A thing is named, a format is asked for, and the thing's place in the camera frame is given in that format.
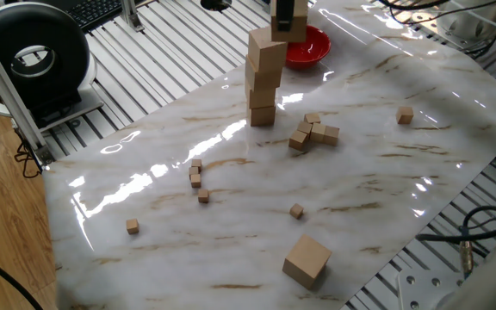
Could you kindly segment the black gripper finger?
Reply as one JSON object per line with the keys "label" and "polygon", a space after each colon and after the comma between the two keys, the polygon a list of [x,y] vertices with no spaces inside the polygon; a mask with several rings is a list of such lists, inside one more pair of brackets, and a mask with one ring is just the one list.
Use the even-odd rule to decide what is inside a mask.
{"label": "black gripper finger", "polygon": [[278,31],[288,32],[291,29],[294,12],[295,0],[276,1],[276,21]]}

